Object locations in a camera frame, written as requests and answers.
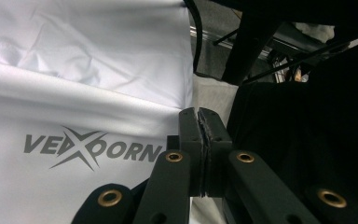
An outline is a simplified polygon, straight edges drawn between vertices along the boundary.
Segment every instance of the black clamp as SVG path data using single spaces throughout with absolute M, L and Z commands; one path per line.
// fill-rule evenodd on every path
M 254 152 L 232 146 L 220 117 L 194 108 L 179 114 L 152 175 L 134 189 L 94 190 L 73 223 L 188 223 L 189 197 L 223 198 L 227 223 L 319 223 Z

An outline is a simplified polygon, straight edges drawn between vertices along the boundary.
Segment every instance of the black stand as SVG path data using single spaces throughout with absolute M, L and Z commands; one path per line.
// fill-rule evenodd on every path
M 257 18 L 243 14 L 222 80 L 239 86 L 249 75 L 255 60 L 280 25 L 280 21 L 270 18 Z
M 73 223 L 188 223 L 189 197 L 223 198 L 227 223 L 319 223 L 255 153 L 236 150 L 219 116 L 201 108 L 179 114 L 152 175 L 133 190 L 94 190 Z

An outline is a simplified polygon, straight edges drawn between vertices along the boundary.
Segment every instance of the black fabric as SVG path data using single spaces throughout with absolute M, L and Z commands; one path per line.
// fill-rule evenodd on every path
M 248 15 L 280 21 L 358 28 L 358 1 L 348 0 L 212 0 Z
M 319 64 L 309 83 L 239 87 L 227 125 L 323 222 L 358 223 L 358 47 Z M 331 189 L 348 202 L 316 198 Z

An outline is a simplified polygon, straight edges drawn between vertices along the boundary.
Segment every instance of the black cable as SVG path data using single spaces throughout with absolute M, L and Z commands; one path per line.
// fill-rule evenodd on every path
M 212 42 L 212 44 L 214 46 L 217 46 L 218 44 L 222 43 L 223 41 L 229 39 L 230 37 L 234 36 L 236 33 L 238 32 L 238 29 L 231 31 L 231 33 L 229 33 L 228 35 L 225 35 L 217 40 L 215 40 L 214 42 Z
M 196 33 L 197 33 L 197 40 L 196 40 L 196 52 L 194 54 L 194 61 L 193 61 L 193 73 L 197 72 L 197 67 L 199 66 L 199 60 L 201 55 L 202 49 L 202 21 L 199 9 L 197 8 L 196 4 L 193 0 L 184 0 L 185 4 L 190 11 L 191 17 L 194 20 L 194 24 L 196 25 Z

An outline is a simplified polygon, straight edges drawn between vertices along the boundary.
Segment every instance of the white fabric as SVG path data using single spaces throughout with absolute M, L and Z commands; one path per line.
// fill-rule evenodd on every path
M 193 198 L 190 224 L 226 224 L 222 199 Z
M 135 187 L 150 176 L 151 152 L 165 150 L 166 135 L 177 134 L 179 111 L 0 64 L 0 223 L 69 223 L 96 188 Z M 70 129 L 99 132 L 81 141 Z M 58 156 L 66 135 L 75 145 Z M 49 136 L 56 137 L 47 144 Z M 109 158 L 120 151 L 110 148 L 116 142 L 125 151 Z M 126 158 L 133 144 L 138 153 Z M 76 157 L 53 167 L 77 151 L 89 166 Z
M 326 43 L 327 40 L 334 38 L 334 27 L 329 25 L 318 25 L 318 24 L 309 24 L 294 22 L 297 30 L 301 31 L 304 35 L 308 35 L 314 39 Z
M 183 0 L 0 0 L 0 63 L 189 107 Z

